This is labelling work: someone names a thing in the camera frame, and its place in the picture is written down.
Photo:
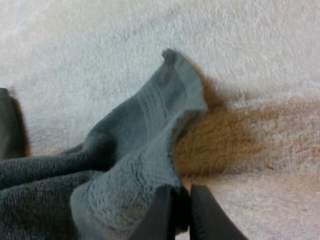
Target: beige carpet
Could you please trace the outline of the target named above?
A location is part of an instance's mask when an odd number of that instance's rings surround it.
[[[186,184],[250,239],[319,239],[320,1],[1,0],[0,33],[34,155],[81,142],[174,48],[210,107],[175,152]]]

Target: towel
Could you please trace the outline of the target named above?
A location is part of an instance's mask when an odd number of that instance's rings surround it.
[[[183,188],[173,147],[206,103],[192,65],[170,49],[163,57],[142,89],[83,143],[52,156],[0,162],[2,240],[126,239],[157,187]]]

